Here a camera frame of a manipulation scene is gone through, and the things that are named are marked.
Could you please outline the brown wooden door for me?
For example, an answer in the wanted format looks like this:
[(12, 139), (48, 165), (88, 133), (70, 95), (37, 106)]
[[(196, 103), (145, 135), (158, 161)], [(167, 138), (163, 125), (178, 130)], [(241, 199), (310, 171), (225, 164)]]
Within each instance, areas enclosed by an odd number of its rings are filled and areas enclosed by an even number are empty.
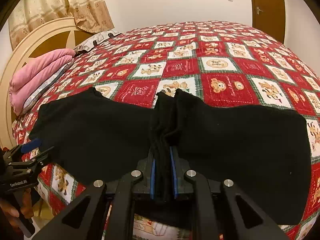
[[(256, 13), (256, 7), (263, 12)], [(285, 37), (285, 0), (252, 0), (252, 25), (283, 43)]]

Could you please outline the red patchwork bear bedspread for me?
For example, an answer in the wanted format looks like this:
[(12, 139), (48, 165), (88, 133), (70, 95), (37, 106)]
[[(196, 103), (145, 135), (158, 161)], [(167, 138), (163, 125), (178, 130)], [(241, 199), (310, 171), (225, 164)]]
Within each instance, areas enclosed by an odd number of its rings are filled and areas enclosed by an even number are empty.
[(91, 86), (143, 107), (152, 107), (158, 92), (181, 89), (216, 107), (294, 109), (306, 119), (311, 185), (300, 223), (281, 228), (290, 239), (308, 236), (319, 218), (319, 78), (291, 50), (252, 27), (209, 21), (135, 29), (77, 51), (71, 68), (13, 123), (17, 143), (28, 141), (42, 104)]

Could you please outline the black pants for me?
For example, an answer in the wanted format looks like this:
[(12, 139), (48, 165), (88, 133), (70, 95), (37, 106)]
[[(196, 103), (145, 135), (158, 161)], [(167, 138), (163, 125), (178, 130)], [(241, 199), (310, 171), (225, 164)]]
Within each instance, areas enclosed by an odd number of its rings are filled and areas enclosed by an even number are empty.
[(29, 134), (78, 182), (109, 182), (152, 153), (155, 197), (174, 197), (170, 149), (211, 180), (231, 179), (277, 224), (298, 224), (311, 180), (306, 120), (296, 111), (210, 107), (177, 90), (153, 109), (112, 101), (89, 88), (40, 107)]

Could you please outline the cream wooden headboard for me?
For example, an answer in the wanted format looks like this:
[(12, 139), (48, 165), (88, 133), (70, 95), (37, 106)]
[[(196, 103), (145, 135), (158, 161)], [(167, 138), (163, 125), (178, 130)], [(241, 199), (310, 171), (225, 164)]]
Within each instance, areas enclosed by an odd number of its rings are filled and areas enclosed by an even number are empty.
[(14, 49), (1, 76), (1, 147), (12, 148), (16, 141), (11, 124), (16, 118), (9, 100), (9, 81), (32, 59), (51, 50), (75, 48), (92, 34), (75, 25), (73, 17), (49, 21), (29, 33)]

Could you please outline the grey floral pillow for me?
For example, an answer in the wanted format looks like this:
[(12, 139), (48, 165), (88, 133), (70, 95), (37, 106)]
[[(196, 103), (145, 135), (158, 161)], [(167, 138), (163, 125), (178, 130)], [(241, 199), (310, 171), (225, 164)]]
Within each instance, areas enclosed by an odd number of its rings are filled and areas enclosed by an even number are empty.
[(25, 101), (20, 115), (27, 113), (39, 100), (39, 98), (73, 65), (74, 60), (63, 65), (51, 77), (44, 81)]

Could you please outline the beige patterned curtain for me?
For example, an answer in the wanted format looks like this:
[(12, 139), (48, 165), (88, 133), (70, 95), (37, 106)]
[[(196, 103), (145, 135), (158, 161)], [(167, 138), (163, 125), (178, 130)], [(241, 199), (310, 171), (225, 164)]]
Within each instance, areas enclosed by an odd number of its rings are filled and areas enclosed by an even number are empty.
[(88, 33), (114, 28), (105, 0), (20, 0), (9, 16), (11, 47), (37, 27), (63, 17), (73, 17), (75, 25)]

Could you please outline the pink folded blanket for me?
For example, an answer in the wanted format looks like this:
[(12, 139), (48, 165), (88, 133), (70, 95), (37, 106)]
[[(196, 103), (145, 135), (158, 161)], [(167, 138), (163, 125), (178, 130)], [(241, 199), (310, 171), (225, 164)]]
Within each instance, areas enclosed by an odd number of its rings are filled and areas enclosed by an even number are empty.
[(20, 115), (27, 98), (74, 56), (72, 49), (56, 49), (32, 59), (18, 70), (9, 82), (9, 98), (14, 113)]

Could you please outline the white patterned far pillow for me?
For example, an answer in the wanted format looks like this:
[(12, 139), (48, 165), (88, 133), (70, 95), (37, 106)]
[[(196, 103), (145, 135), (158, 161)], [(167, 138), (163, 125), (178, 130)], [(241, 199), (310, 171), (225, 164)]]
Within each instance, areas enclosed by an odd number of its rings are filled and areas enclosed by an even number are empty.
[(97, 45), (118, 35), (120, 35), (120, 33), (115, 30), (102, 31), (97, 34), (94, 34), (93, 36), (87, 38), (74, 48), (75, 54), (79, 55), (85, 52), (89, 52)]

